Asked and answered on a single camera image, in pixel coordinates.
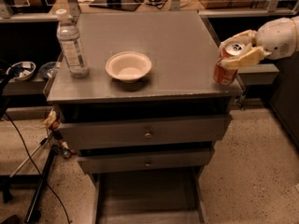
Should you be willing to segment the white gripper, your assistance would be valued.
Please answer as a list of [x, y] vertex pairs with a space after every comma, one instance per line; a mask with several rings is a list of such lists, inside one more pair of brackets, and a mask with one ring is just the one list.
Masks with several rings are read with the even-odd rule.
[[247, 30], [233, 35], [220, 44], [221, 49], [249, 50], [236, 58], [225, 58], [221, 65], [226, 69], [239, 69], [258, 64], [265, 57], [278, 60], [295, 53], [295, 18], [269, 21], [258, 31]]

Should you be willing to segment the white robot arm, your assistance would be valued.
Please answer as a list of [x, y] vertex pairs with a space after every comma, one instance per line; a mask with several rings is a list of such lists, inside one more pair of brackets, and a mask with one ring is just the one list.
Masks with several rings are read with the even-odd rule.
[[278, 60], [292, 56], [299, 50], [299, 16], [269, 21], [257, 31], [247, 30], [221, 42], [226, 45], [240, 42], [239, 54], [223, 58], [221, 65], [229, 70], [250, 67], [264, 59]]

